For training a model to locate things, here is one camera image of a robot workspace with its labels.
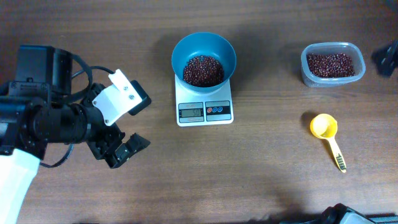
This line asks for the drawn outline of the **yellow plastic measuring scoop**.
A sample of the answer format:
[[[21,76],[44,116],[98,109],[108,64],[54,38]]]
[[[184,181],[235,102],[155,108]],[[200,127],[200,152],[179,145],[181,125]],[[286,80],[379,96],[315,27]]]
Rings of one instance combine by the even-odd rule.
[[[316,138],[326,140],[329,143],[336,165],[342,173],[346,173],[346,162],[335,139],[338,131],[337,120],[326,113],[318,114],[311,120],[310,130]]]

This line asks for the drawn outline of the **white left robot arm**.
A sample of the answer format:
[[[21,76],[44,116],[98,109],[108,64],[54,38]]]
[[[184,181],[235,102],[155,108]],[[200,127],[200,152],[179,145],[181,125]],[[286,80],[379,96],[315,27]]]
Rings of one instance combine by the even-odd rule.
[[[46,148],[60,143],[73,149],[86,143],[97,160],[121,167],[149,141],[127,137],[117,126],[124,114],[150,105],[149,95],[120,70],[109,70],[110,86],[93,81],[72,92],[72,66],[93,76],[78,55],[43,45],[22,45],[15,79],[1,86],[1,222],[17,221],[24,197],[44,164]]]

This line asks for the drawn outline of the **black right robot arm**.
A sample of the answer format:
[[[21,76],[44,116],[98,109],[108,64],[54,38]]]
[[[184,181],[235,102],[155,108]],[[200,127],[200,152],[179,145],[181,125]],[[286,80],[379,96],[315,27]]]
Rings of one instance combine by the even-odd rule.
[[[364,57],[359,48],[349,42],[322,42],[310,44],[300,56],[301,74],[308,87],[326,88],[341,86],[360,80],[366,71]],[[382,77],[391,77],[397,69],[397,41],[377,49],[371,54],[377,72]],[[336,143],[338,122],[329,114],[318,114],[310,122],[310,132],[318,139],[329,143],[331,155],[338,169],[345,173],[347,165]],[[310,223],[397,223],[397,215],[366,216],[338,203],[328,207]]]

